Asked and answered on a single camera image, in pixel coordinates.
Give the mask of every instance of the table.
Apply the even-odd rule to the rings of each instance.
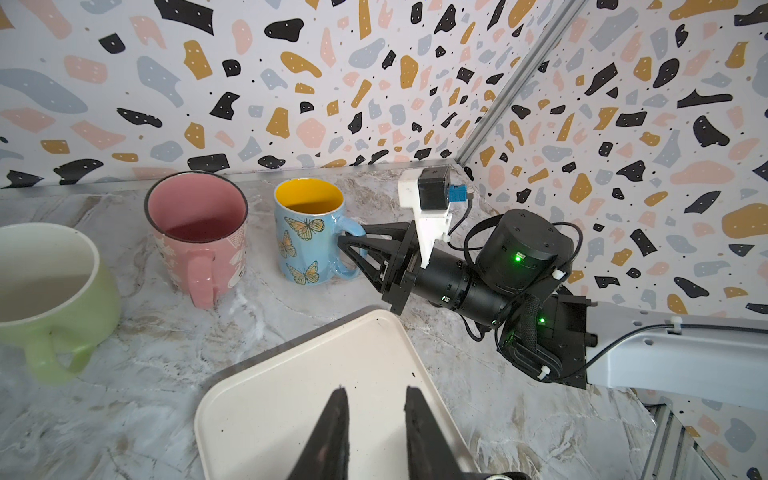
[[[397,201],[401,170],[328,170],[312,175],[342,190],[351,218],[411,220]],[[470,184],[458,168],[452,176]],[[0,346],[0,478],[202,479],[192,422],[218,372],[357,310],[388,308],[362,276],[311,288],[283,278],[273,220],[279,182],[239,183],[250,205],[247,268],[211,311],[195,309],[170,282],[144,218],[145,189],[0,200],[0,226],[52,222],[88,235],[123,303],[114,334],[67,385],[40,386],[24,353]],[[492,214],[477,203],[458,238]],[[455,219],[463,207],[453,207]],[[492,339],[473,342],[457,314],[415,296],[401,320],[483,472],[546,480],[642,473],[655,425],[632,391],[534,382]]]

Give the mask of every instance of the mug handle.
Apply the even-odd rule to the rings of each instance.
[[[199,309],[214,307],[214,254],[209,250],[192,253],[187,262],[187,285],[192,303]]]
[[[342,232],[349,232],[355,237],[362,237],[366,234],[365,229],[362,228],[362,226],[355,222],[352,219],[349,219],[347,217],[341,216],[336,221],[336,223],[333,226],[333,232],[334,233],[342,233]],[[368,255],[367,250],[360,250],[360,255],[365,257]],[[360,270],[358,268],[347,268],[346,265],[341,263],[341,259],[339,256],[336,256],[336,259],[333,261],[333,269],[336,272],[336,275],[340,276],[344,280],[351,280],[357,276],[358,273],[360,273]]]
[[[83,371],[94,347],[88,346],[74,352],[69,367],[65,367],[56,358],[53,350],[53,332],[34,335],[24,345],[27,365],[40,383],[61,385],[76,377]]]

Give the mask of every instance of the green mug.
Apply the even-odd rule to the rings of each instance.
[[[94,243],[53,223],[0,228],[0,343],[24,349],[40,383],[82,372],[120,319],[120,293]],[[57,353],[71,353],[63,366]]]

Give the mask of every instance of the butterfly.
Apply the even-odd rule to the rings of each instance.
[[[293,275],[293,281],[299,285],[306,285],[307,280],[311,283],[317,283],[317,281],[320,280],[320,275],[317,273],[317,260],[312,262],[310,268],[306,269],[306,272],[303,273],[288,265],[288,263],[286,263],[286,265],[288,266],[288,270],[290,270],[290,274]]]
[[[301,240],[311,240],[312,232],[320,233],[326,228],[326,223],[319,218],[312,221],[304,220],[303,222],[288,217],[285,217],[285,219],[288,226],[299,235]]]
[[[280,249],[280,255],[282,255],[283,258],[288,258],[289,255],[292,257],[296,256],[296,248],[293,246],[293,242],[290,241],[288,230],[283,233],[283,241],[277,241],[277,248]]]

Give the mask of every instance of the blue mug handle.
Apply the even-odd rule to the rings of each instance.
[[[338,220],[336,220],[336,222],[333,224],[333,232],[337,234],[348,232],[355,237],[362,237],[366,234],[366,231],[359,223],[344,216],[339,217]],[[368,252],[366,250],[360,250],[360,255],[365,257],[368,255]],[[358,268],[347,268],[346,265],[341,263],[341,259],[338,255],[333,261],[333,270],[336,272],[336,275],[340,276],[344,280],[351,280],[355,278],[358,273],[360,273]]]

